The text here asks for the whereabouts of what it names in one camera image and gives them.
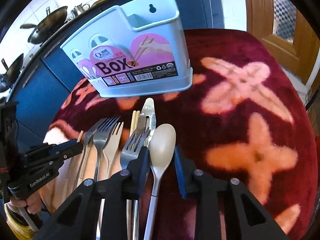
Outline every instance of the wooden door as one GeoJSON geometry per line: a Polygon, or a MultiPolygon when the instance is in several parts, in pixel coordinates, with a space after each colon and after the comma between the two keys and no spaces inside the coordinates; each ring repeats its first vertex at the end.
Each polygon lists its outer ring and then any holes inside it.
{"type": "Polygon", "coordinates": [[[246,0],[246,6],[247,31],[305,84],[320,45],[306,19],[289,0],[246,0]]]}

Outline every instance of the yellow object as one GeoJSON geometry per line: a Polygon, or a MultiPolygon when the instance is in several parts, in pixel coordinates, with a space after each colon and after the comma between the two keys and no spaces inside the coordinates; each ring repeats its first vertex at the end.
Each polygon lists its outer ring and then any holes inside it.
{"type": "Polygon", "coordinates": [[[19,240],[30,240],[33,238],[36,232],[32,231],[30,227],[20,225],[8,212],[7,205],[4,205],[4,211],[7,215],[8,226],[19,240]]]}

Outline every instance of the frying pan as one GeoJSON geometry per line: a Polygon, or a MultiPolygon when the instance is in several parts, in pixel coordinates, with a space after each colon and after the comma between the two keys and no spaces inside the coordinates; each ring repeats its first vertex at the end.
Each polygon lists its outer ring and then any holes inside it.
{"type": "MultiPolygon", "coordinates": [[[[2,59],[4,67],[7,69],[7,65],[2,59]]],[[[23,64],[23,53],[16,58],[16,60],[7,69],[5,74],[0,74],[0,93],[7,91],[16,82],[20,75],[20,68],[23,64]]]]}
{"type": "Polygon", "coordinates": [[[28,38],[28,42],[32,44],[41,44],[45,42],[56,30],[58,30],[67,18],[68,6],[63,6],[52,13],[50,7],[47,7],[47,17],[44,18],[38,25],[35,24],[22,24],[21,29],[34,28],[33,32],[28,38]]]}

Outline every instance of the table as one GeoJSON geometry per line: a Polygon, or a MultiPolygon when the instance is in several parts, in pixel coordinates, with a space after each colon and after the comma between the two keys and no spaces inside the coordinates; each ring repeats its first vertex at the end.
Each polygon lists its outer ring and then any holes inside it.
{"type": "MultiPolygon", "coordinates": [[[[193,85],[182,92],[154,95],[157,126],[170,123],[177,145],[199,169],[219,179],[239,178],[291,239],[305,233],[314,208],[317,157],[304,106],[275,59],[246,32],[185,31],[193,85]]],[[[86,79],[70,93],[45,141],[77,138],[103,117],[121,115],[121,146],[129,136],[133,110],[147,97],[101,98],[86,79]]],[[[90,157],[95,163],[95,156],[90,157]]],[[[66,163],[60,177],[65,176],[66,163]]],[[[120,169],[119,163],[113,172],[120,169]]],[[[140,229],[146,223],[152,176],[142,197],[140,229]]],[[[59,178],[41,194],[52,210],[59,178]]],[[[173,165],[165,173],[154,239],[193,239],[195,203],[182,201],[173,165]]]]}

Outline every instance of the checkered glass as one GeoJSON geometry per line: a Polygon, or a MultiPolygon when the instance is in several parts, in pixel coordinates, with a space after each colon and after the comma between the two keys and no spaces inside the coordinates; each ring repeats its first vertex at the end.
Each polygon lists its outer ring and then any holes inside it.
{"type": "Polygon", "coordinates": [[[273,34],[293,43],[297,9],[289,0],[273,0],[273,34]]]}

